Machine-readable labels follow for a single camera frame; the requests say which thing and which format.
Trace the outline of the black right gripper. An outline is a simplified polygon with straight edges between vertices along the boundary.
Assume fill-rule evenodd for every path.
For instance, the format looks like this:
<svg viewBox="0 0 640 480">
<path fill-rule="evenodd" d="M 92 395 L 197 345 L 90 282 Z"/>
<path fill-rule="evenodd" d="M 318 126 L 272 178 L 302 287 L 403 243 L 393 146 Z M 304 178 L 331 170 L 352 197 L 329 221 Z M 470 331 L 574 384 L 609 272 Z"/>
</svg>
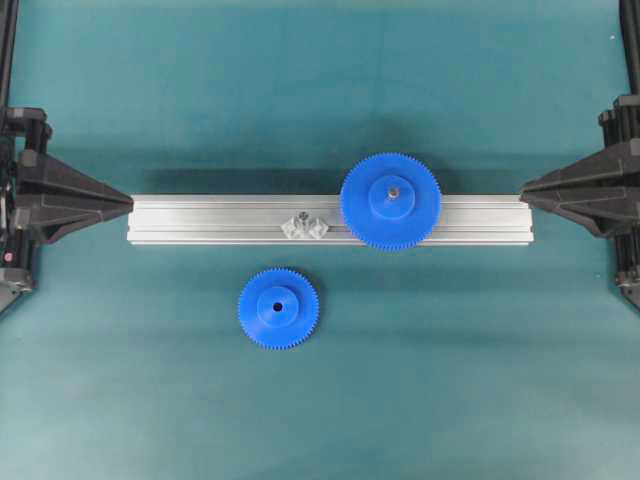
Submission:
<svg viewBox="0 0 640 480">
<path fill-rule="evenodd" d="M 562 196 L 557 196 L 565 191 L 602 193 L 605 189 L 627 186 L 629 146 L 615 144 L 639 137 L 639 95 L 619 96 L 611 109 L 599 115 L 598 122 L 606 148 L 525 183 L 520 200 L 531 208 L 576 223 L 594 237 L 615 236 L 615 283 L 619 288 L 634 288 L 639 285 L 639 221 L 634 220 L 628 226 L 628 202 L 562 202 Z"/>
</svg>

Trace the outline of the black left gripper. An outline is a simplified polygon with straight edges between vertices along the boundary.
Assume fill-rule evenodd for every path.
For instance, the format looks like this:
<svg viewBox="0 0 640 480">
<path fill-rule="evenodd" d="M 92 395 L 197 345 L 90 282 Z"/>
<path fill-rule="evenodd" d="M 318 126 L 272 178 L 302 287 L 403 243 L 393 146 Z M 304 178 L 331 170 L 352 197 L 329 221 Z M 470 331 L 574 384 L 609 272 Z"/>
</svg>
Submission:
<svg viewBox="0 0 640 480">
<path fill-rule="evenodd" d="M 51 135 L 43 109 L 1 108 L 1 289 L 7 293 L 33 290 L 38 243 L 53 244 L 133 210 L 130 196 L 44 154 Z M 25 140 L 21 154 L 17 138 Z M 50 199 L 17 202 L 18 193 Z"/>
</svg>

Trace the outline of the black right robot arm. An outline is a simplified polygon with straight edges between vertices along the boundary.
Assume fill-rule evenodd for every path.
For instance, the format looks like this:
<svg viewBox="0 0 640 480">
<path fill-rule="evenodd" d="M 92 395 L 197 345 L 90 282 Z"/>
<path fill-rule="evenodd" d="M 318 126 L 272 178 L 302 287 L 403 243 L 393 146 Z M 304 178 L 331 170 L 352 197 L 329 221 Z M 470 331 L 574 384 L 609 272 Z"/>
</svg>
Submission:
<svg viewBox="0 0 640 480">
<path fill-rule="evenodd" d="M 619 18 L 630 93 L 602 112 L 604 148 L 526 183 L 520 199 L 611 239 L 615 284 L 639 304 L 639 3 L 621 1 Z"/>
</svg>

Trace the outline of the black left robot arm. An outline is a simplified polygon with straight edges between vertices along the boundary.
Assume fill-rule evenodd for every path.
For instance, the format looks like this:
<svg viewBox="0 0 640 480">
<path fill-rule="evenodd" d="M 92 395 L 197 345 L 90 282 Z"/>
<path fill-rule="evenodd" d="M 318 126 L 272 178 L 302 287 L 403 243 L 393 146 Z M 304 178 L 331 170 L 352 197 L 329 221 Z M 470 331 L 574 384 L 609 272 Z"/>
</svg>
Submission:
<svg viewBox="0 0 640 480">
<path fill-rule="evenodd" d="M 35 287 L 36 249 L 126 215 L 133 199 L 47 153 L 53 130 L 39 108 L 8 103 L 17 1 L 1 3 L 1 307 Z"/>
</svg>

